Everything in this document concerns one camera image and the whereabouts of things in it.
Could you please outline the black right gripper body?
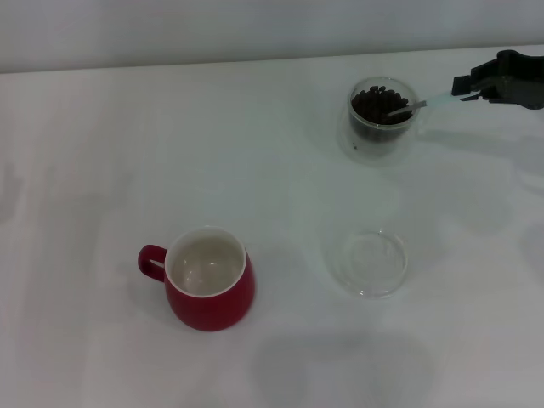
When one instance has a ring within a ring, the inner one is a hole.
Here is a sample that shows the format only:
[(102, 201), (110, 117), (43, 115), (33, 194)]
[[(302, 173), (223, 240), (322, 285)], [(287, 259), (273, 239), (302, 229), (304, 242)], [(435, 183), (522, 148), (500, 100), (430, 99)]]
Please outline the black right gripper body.
[(503, 50), (497, 54), (496, 62), (496, 74), (491, 78), (494, 93), (490, 101), (542, 110), (543, 57)]

